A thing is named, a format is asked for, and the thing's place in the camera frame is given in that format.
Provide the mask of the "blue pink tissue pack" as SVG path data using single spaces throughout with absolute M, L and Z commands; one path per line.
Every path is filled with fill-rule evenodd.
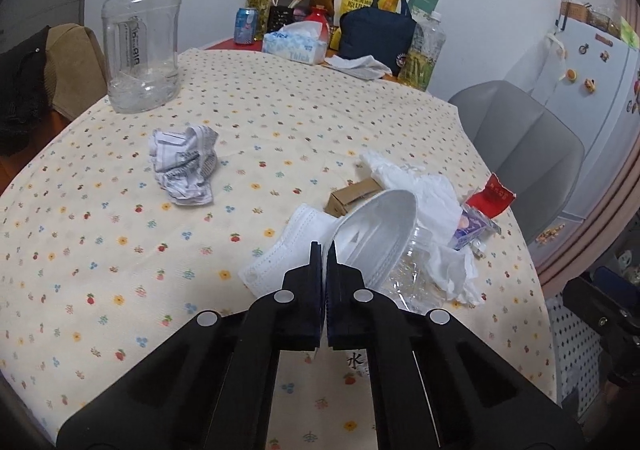
M 485 242 L 493 235 L 501 233 L 498 224 L 475 207 L 462 205 L 458 227 L 448 243 L 450 249 L 462 250 L 475 240 Z

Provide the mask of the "white tissue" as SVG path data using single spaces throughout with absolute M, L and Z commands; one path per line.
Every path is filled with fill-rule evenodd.
M 452 247 L 463 209 L 449 179 L 410 164 L 397 165 L 372 150 L 360 159 L 383 189 L 408 190 L 416 197 L 416 263 L 425 281 L 448 302 L 480 305 L 473 283 L 478 276 L 474 255 L 468 247 Z

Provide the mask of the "printed paper ball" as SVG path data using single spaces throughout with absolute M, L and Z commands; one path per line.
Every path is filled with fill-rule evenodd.
M 213 202 L 210 179 L 218 165 L 217 139 L 218 133 L 206 125 L 190 125 L 183 132 L 153 132 L 153 174 L 172 204 L 200 207 Z

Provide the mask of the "white face mask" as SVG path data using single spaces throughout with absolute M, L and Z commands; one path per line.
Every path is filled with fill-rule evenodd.
M 307 265 L 311 244 L 329 240 L 339 222 L 337 217 L 302 204 L 273 247 L 240 271 L 240 279 L 256 297 L 278 291 L 288 270 Z

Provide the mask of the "clear plastic cup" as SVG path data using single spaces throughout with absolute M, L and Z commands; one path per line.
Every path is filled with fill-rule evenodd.
M 341 217 L 330 242 L 337 262 L 358 269 L 367 288 L 424 315 L 445 297 L 427 276 L 427 232 L 416 225 L 417 210 L 412 192 L 383 190 Z

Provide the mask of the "red torn packet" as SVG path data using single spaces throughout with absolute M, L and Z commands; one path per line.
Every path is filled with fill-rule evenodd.
M 486 217 L 493 219 L 511 206 L 516 199 L 513 191 L 503 186 L 495 173 L 492 173 L 482 190 L 473 193 L 465 203 Z

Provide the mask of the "grey padded chair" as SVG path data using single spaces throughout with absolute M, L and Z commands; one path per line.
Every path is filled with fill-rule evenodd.
M 470 86 L 449 103 L 487 169 L 515 193 L 511 210 L 525 241 L 533 242 L 572 196 L 585 157 L 582 141 L 506 81 Z

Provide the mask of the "small brown cardboard box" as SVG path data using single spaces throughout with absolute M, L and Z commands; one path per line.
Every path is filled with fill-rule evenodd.
M 383 187 L 373 178 L 357 181 L 357 183 L 332 191 L 324 211 L 334 217 L 347 215 L 382 190 Z

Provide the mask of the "white refrigerator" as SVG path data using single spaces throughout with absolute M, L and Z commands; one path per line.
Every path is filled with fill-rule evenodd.
M 582 142 L 582 170 L 561 215 L 586 219 L 639 133 L 639 50 L 572 18 L 545 34 L 506 73 Z

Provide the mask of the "white cloth on table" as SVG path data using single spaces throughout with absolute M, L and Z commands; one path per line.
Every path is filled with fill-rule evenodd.
M 356 59 L 345 59 L 334 55 L 326 57 L 324 61 L 331 69 L 363 81 L 374 81 L 392 75 L 390 68 L 371 55 Z

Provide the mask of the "clear bottle with yellow liquid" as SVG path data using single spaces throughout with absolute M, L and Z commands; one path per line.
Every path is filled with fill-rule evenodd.
M 442 31 L 442 16 L 433 10 L 416 23 L 405 65 L 399 71 L 398 81 L 425 92 L 431 82 L 433 71 L 446 34 Z

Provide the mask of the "black jacket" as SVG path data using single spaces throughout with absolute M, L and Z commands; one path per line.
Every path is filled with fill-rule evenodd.
M 50 110 L 44 86 L 49 30 L 50 27 L 45 26 L 1 54 L 1 155 L 14 155 L 23 150 L 32 131 Z

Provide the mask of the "navy lunch bag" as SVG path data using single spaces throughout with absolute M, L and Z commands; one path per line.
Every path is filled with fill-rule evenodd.
M 337 54 L 349 60 L 371 55 L 397 77 L 406 61 L 416 22 L 407 0 L 400 0 L 399 12 L 381 10 L 380 1 L 372 0 L 370 6 L 342 15 Z

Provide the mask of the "blue tissue box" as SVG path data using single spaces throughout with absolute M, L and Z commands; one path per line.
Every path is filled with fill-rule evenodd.
M 262 52 L 305 65 L 321 64 L 328 48 L 323 31 L 322 23 L 318 21 L 294 22 L 267 33 L 262 40 Z

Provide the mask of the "blue soda can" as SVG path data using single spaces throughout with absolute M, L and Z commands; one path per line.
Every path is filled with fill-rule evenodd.
M 235 15 L 233 41 L 239 45 L 254 43 L 258 21 L 255 7 L 241 7 Z

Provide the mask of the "large clear water jug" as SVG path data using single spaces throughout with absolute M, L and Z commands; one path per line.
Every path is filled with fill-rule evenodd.
M 179 89 L 182 0 L 106 0 L 101 10 L 107 96 L 115 111 L 163 106 Z

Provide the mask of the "black pen holder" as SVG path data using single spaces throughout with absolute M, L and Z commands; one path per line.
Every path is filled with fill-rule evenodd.
M 288 6 L 272 6 L 269 9 L 267 32 L 276 32 L 294 22 L 294 10 Z

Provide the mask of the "red white bottle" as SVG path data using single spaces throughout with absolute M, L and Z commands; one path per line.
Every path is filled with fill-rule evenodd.
M 312 6 L 310 8 L 309 15 L 305 18 L 306 21 L 316 22 L 320 25 L 319 40 L 323 43 L 329 44 L 331 39 L 331 29 L 326 19 L 326 9 L 320 6 Z

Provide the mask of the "glass jar with pickles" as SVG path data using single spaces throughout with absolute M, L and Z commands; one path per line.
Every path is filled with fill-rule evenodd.
M 246 0 L 247 6 L 254 8 L 257 12 L 255 41 L 261 41 L 267 32 L 271 2 L 272 0 Z

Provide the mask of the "tan corduroy jacket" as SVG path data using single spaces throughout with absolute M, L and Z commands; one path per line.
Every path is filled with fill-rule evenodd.
M 76 24 L 49 29 L 44 87 L 52 109 L 70 121 L 106 95 L 104 55 L 91 29 Z

